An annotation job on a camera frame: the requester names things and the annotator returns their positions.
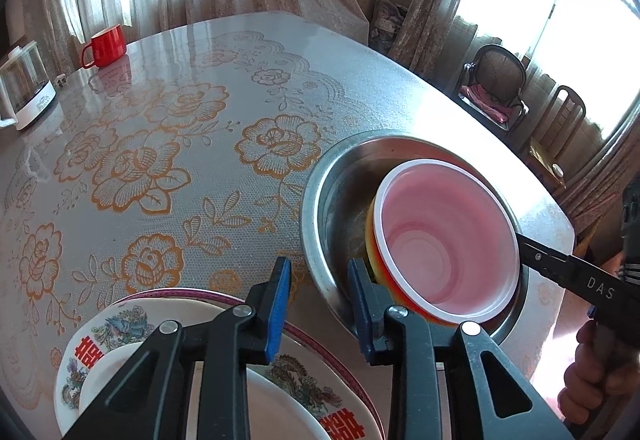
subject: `metal rivet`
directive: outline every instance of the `metal rivet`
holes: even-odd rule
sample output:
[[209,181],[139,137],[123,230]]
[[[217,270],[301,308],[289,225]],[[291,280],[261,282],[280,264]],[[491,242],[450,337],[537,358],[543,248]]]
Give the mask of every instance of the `metal rivet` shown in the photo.
[[462,331],[467,335],[475,336],[482,331],[482,328],[478,323],[475,323],[473,321],[465,321],[462,323]]
[[234,306],[233,312],[236,317],[249,317],[254,312],[254,309],[249,305],[238,305]]
[[178,323],[175,321],[164,321],[160,323],[161,334],[173,334],[178,331]]
[[402,319],[409,313],[409,311],[404,306],[398,305],[390,306],[387,312],[389,312],[389,315],[391,317],[394,317],[395,319]]

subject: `plate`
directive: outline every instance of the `plate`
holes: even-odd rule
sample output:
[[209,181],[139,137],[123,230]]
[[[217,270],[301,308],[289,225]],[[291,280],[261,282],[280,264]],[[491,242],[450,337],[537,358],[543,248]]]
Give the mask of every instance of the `plate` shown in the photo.
[[[78,418],[80,389],[99,358],[143,341],[167,319],[184,326],[209,321],[223,311],[211,302],[235,305],[241,300],[205,290],[160,289],[121,300],[84,324],[67,345],[56,377],[54,410],[61,433]],[[332,438],[343,438],[347,431],[352,438],[384,438],[382,422],[353,375],[302,331],[289,324],[286,329],[274,362],[251,369],[293,396]]]

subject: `metal bowl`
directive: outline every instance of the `metal bowl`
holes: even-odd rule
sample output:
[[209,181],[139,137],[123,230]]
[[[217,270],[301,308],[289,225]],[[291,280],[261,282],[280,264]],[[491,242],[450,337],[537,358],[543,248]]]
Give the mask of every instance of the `metal bowl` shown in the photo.
[[[409,133],[377,130],[360,133],[329,149],[316,164],[302,199],[300,234],[306,264],[329,308],[347,330],[355,334],[348,297],[347,264],[366,258],[364,223],[367,209],[382,179],[395,166],[415,158],[450,157],[448,162],[466,165],[457,155]],[[502,195],[485,185],[504,206],[514,229],[520,227]],[[499,344],[516,324],[527,294],[529,269],[520,267],[520,279],[507,307],[482,326]]]

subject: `window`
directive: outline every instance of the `window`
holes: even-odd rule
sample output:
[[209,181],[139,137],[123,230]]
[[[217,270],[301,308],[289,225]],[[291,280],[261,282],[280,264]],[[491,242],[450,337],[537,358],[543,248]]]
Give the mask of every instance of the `window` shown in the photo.
[[638,94],[640,19],[632,0],[461,0],[457,14],[572,87],[603,138]]

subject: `finger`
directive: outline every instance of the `finger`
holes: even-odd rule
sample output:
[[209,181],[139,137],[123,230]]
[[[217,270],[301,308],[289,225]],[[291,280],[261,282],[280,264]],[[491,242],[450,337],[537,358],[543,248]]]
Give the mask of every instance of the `finger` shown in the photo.
[[590,344],[578,344],[575,349],[575,372],[587,382],[596,384],[604,376],[604,367]]
[[633,362],[609,374],[605,391],[611,395],[631,394],[638,385],[640,385],[640,370],[638,364]]
[[596,321],[593,319],[585,322],[575,335],[576,340],[580,344],[593,343],[593,338],[596,334]]
[[589,410],[579,404],[576,404],[566,388],[558,394],[558,407],[564,417],[573,424],[584,424],[589,418]]
[[596,409],[602,403],[602,392],[583,380],[575,372],[575,364],[564,372],[566,392],[571,400],[587,409]]

